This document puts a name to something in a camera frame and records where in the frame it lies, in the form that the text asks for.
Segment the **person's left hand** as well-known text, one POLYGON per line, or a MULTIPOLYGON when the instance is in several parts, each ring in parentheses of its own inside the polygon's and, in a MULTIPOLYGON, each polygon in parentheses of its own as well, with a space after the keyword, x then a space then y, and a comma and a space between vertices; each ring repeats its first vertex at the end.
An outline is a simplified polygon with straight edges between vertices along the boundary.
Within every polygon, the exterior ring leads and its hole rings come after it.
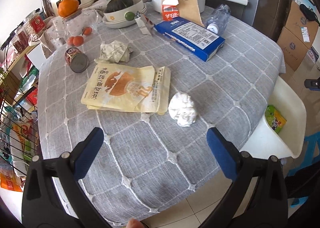
POLYGON ((144 228, 144 224, 134 218, 131 218, 127 225, 126 225, 126 228, 144 228))

